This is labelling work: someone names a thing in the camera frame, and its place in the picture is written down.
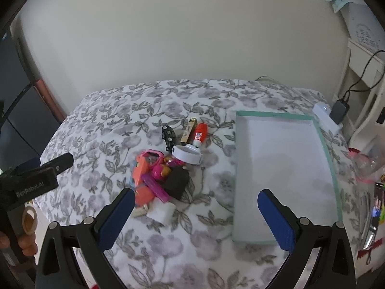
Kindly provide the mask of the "person's left hand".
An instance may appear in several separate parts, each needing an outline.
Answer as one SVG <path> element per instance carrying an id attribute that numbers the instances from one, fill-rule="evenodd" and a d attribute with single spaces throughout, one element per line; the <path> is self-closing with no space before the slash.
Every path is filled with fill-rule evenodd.
<path id="1" fill-rule="evenodd" d="M 18 238 L 18 245 L 25 256 L 34 256 L 37 254 L 38 246 L 35 240 L 35 232 L 30 235 L 24 234 Z M 10 248 L 10 240 L 3 232 L 0 232 L 0 243 L 2 249 Z"/>

